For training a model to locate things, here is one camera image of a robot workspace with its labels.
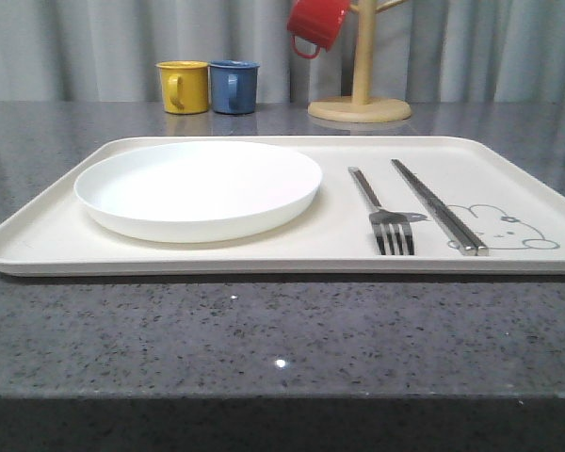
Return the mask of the grey curtain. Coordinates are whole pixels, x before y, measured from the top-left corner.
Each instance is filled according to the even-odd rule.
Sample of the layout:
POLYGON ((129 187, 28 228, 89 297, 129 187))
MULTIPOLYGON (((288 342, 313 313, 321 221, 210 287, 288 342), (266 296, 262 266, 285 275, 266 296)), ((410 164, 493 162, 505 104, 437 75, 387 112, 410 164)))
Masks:
MULTIPOLYGON (((314 60, 287 1, 0 1, 0 101, 156 101, 156 64, 252 60, 258 99, 348 94, 357 18, 314 60)), ((377 18, 372 91, 410 102, 565 102, 565 1, 410 1, 377 18)))

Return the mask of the white round plate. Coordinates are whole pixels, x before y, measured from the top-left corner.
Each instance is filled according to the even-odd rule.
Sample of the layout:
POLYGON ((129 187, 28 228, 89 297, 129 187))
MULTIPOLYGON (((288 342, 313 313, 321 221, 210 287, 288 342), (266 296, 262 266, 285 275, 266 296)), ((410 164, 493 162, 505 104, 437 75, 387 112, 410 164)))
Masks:
POLYGON ((247 141, 144 147, 85 169, 74 193, 118 234, 166 243, 236 239, 304 212, 323 179, 307 155, 247 141))

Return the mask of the red enamel mug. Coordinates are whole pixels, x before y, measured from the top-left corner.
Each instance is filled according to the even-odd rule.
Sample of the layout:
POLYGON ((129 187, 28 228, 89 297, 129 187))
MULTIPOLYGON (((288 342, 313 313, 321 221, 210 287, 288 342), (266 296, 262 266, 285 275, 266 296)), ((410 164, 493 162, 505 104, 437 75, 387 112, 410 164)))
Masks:
POLYGON ((291 34, 291 47, 299 56, 314 59, 322 50, 328 52, 334 45, 350 11, 349 0, 297 0, 291 7, 286 29, 291 34), (315 46, 311 54, 300 51, 296 39, 301 38, 315 46))

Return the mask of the wooden mug tree stand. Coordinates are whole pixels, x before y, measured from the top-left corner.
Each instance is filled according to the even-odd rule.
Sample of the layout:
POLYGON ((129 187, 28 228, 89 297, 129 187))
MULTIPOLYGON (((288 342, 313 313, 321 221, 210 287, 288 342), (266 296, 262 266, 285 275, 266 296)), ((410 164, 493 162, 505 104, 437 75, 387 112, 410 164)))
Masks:
POLYGON ((376 16, 401 4, 403 1, 363 0, 350 5, 350 9, 358 15, 351 95, 311 102, 307 108, 311 116, 352 123, 402 121, 411 116, 412 110, 407 102, 371 94, 376 16))

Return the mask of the blue enamel mug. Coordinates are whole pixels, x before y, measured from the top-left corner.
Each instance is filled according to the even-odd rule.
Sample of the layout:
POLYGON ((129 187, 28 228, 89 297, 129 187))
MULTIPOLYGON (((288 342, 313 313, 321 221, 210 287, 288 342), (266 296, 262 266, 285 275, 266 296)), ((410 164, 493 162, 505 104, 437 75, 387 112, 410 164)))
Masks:
POLYGON ((253 61, 213 60, 209 63, 211 106, 220 114, 250 114, 256 108, 260 65, 253 61))

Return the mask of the stainless steel fork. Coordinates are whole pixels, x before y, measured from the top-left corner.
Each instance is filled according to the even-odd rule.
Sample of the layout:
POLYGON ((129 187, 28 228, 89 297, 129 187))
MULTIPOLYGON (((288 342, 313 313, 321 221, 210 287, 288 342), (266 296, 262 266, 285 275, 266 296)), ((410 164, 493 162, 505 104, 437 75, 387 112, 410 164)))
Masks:
POLYGON ((349 174, 368 201, 368 218, 381 255, 415 255, 412 227, 404 214, 385 210, 362 171, 348 167, 349 174))

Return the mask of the yellow enamel mug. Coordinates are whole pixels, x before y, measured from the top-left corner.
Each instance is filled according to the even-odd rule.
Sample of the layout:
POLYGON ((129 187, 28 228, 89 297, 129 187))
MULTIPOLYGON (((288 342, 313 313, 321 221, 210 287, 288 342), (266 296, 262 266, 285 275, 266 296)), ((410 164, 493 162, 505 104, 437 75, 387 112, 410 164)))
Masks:
POLYGON ((159 71, 164 109, 170 114, 200 114, 209 109, 208 63, 164 61, 159 71))

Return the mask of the cream rabbit serving tray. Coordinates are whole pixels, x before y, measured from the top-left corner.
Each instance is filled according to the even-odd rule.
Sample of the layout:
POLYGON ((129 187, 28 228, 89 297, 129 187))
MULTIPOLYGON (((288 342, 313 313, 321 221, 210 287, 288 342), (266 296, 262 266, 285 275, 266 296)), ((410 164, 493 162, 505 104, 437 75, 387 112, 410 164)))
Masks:
POLYGON ((110 141, 0 224, 0 271, 17 276, 209 273, 565 274, 565 198, 483 144, 459 137, 279 136, 312 157, 323 184, 312 206, 274 230, 232 241, 165 244, 108 231, 73 193, 82 170, 166 137, 110 141), (363 171, 389 210, 422 210, 400 160, 488 246, 471 257, 434 221, 413 224, 415 253, 383 256, 349 169, 363 171))

